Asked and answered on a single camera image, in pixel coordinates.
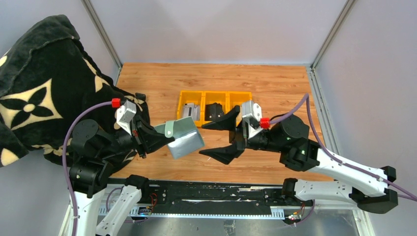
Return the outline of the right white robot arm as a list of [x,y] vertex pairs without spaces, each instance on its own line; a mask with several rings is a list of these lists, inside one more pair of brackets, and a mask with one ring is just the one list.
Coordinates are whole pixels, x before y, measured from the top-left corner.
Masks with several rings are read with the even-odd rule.
[[280,163],[296,172],[312,172],[331,181],[284,180],[278,195],[287,205],[312,200],[339,201],[370,213],[384,214],[398,205],[398,194],[389,188],[396,180],[391,166],[372,168],[348,160],[309,139],[310,127],[295,115],[281,115],[272,124],[260,114],[260,106],[246,102],[203,125],[203,129],[226,130],[229,145],[205,149],[202,155],[230,164],[246,149],[276,152]]

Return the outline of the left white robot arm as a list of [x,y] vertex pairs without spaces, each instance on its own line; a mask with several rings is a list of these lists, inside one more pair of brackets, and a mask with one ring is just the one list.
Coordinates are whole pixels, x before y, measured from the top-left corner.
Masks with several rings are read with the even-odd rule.
[[151,190],[149,179],[130,175],[125,179],[116,203],[98,221],[99,209],[115,159],[123,153],[137,151],[147,155],[174,141],[173,136],[157,132],[139,118],[127,130],[109,134],[92,119],[77,122],[70,129],[71,148],[77,161],[70,167],[71,236],[115,236],[137,203],[149,203],[146,216],[152,214],[158,195]]

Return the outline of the mint green card holder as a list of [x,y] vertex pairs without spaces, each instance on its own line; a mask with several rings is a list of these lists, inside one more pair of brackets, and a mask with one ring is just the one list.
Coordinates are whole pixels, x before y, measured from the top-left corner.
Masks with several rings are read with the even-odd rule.
[[174,159],[189,155],[205,146],[204,140],[192,117],[169,120],[155,126],[154,129],[167,138],[175,139],[167,144]]

